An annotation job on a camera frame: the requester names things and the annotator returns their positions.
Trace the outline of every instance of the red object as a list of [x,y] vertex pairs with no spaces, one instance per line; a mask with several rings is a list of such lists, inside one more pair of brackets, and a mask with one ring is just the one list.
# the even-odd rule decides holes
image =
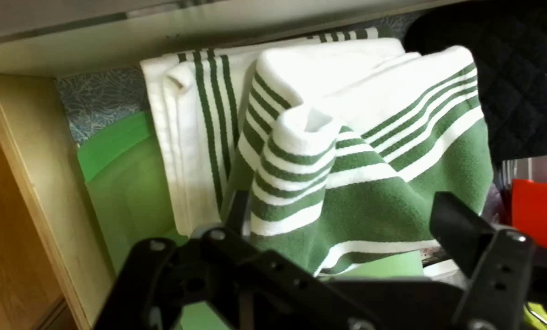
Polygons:
[[547,247],[547,182],[512,181],[512,226]]

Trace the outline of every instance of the stack of towels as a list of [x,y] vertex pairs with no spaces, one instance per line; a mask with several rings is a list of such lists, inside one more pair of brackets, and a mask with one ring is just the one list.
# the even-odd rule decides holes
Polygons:
[[250,192],[248,239],[312,270],[437,247],[433,193],[492,182],[472,52],[406,52],[374,27],[143,60],[184,236]]

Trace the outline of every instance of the green and white striped towel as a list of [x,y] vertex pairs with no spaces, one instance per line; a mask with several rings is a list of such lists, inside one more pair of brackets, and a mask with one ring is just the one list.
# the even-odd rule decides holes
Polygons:
[[[378,38],[374,27],[323,32],[259,45],[206,49],[143,60],[147,94],[154,116],[167,184],[180,234],[220,223],[231,153],[240,135],[239,109],[246,102],[246,76],[261,50],[297,43]],[[402,54],[400,41],[362,43],[369,60],[382,49]]]
[[492,164],[468,49],[362,67],[363,78],[327,96],[318,89],[343,63],[308,67],[297,52],[264,50],[252,78],[231,188],[250,190],[253,243],[336,274],[437,245],[437,190],[481,210]]

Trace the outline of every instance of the towel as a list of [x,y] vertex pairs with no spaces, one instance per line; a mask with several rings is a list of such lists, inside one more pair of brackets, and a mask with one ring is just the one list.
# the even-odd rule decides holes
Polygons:
[[314,274],[439,245],[433,193],[481,212],[492,181],[472,52],[363,65],[327,50],[257,58],[231,173],[231,188],[250,190],[250,239]]
[[[178,234],[222,223],[220,206],[240,135],[246,78],[263,49],[378,38],[374,27],[259,45],[173,52],[141,61]],[[402,43],[360,41],[360,56],[402,54]]]

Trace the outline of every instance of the black quilted fabric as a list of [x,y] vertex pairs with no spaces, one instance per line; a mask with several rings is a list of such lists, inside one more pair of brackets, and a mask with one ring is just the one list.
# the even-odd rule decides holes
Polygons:
[[547,153],[547,0],[486,0],[442,6],[408,30],[408,50],[461,43],[479,69],[494,160]]

